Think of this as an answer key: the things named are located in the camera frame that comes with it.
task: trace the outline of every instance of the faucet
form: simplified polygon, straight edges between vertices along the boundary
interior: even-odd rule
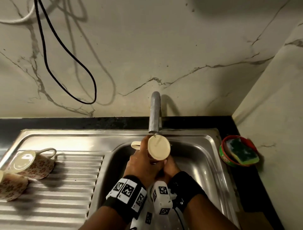
[[[155,91],[151,95],[151,114],[149,116],[148,133],[155,135],[158,134],[161,129],[161,98],[160,93]]]

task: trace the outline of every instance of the white cable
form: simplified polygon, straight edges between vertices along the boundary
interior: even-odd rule
[[[31,16],[33,15],[34,12],[35,12],[35,4],[33,3],[31,11],[25,17],[20,18],[20,19],[14,19],[14,20],[1,20],[0,19],[0,23],[18,24],[18,23],[26,22],[27,20],[29,20],[31,18]]]

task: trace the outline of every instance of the cup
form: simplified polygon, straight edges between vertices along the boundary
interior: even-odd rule
[[[28,179],[24,176],[0,170],[0,199],[11,201],[18,198],[27,188]]]
[[[51,156],[43,156],[41,153],[53,150]],[[10,165],[8,173],[17,173],[22,176],[40,180],[53,170],[55,162],[51,158],[56,155],[54,148],[47,148],[41,151],[27,150],[15,157]]]
[[[140,150],[141,141],[133,141],[131,147]],[[148,139],[147,150],[151,163],[162,161],[169,156],[170,143],[166,137],[161,135],[151,136]]]

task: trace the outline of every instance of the black cable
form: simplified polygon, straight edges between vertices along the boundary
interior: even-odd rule
[[[87,73],[90,75],[93,84],[94,84],[94,90],[95,90],[95,97],[94,100],[92,102],[85,102],[85,101],[81,101],[78,98],[74,97],[70,92],[67,91],[66,88],[63,87],[63,85],[55,78],[55,76],[53,75],[53,73],[51,72],[51,70],[49,69],[48,63],[47,63],[47,56],[46,56],[46,44],[45,44],[45,39],[44,39],[44,34],[43,34],[43,29],[42,29],[42,24],[41,24],[41,20],[40,20],[40,16],[39,16],[39,10],[38,10],[38,1],[39,4],[41,6],[41,9],[45,15],[46,21],[49,25],[49,27],[51,28],[51,31],[53,32],[53,34],[55,35],[57,41],[60,43],[60,45],[64,48],[64,50],[79,64],[81,65],[86,71]],[[36,16],[37,16],[37,22],[38,22],[38,26],[39,26],[39,31],[40,31],[40,35],[41,35],[41,40],[42,40],[42,47],[43,47],[43,56],[44,56],[44,63],[46,66],[47,71],[49,72],[49,74],[52,76],[52,78],[55,80],[55,82],[69,95],[71,96],[73,99],[75,99],[78,102],[81,102],[83,104],[86,105],[91,105],[93,103],[96,102],[97,99],[97,85],[96,85],[96,81],[93,77],[93,75],[91,74],[91,72],[85,67],[85,65],[83,65],[67,48],[66,46],[63,44],[63,42],[61,41],[61,39],[59,38],[58,34],[56,33],[51,21],[49,20],[49,17],[47,15],[47,12],[42,4],[41,0],[34,0],[35,3],[35,9],[36,9]]]
[[[175,208],[173,208],[173,210],[176,212],[176,214],[177,214],[177,216],[178,216],[178,218],[179,218],[179,220],[180,220],[182,229],[185,230],[185,228],[184,228],[184,226],[183,226],[183,223],[182,223],[182,221],[181,221],[181,218],[180,218],[180,216],[179,216],[179,213],[177,212],[177,210],[176,210]]]

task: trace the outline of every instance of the hand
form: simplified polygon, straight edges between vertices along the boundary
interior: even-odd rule
[[[147,150],[147,143],[150,137],[146,136],[142,139],[140,150],[130,156],[123,175],[123,177],[127,175],[138,177],[146,189],[155,182],[156,175],[164,167],[164,162],[166,161],[159,161],[154,165],[150,164]]]
[[[164,177],[161,177],[161,178],[158,178],[158,179],[161,180],[161,181],[164,181],[166,184],[168,184],[169,181],[171,180],[171,178],[173,178],[173,176],[176,175],[181,170],[179,169],[179,167],[175,163],[172,156],[169,155],[168,158],[167,158],[167,162],[165,162],[163,171],[164,171]]]

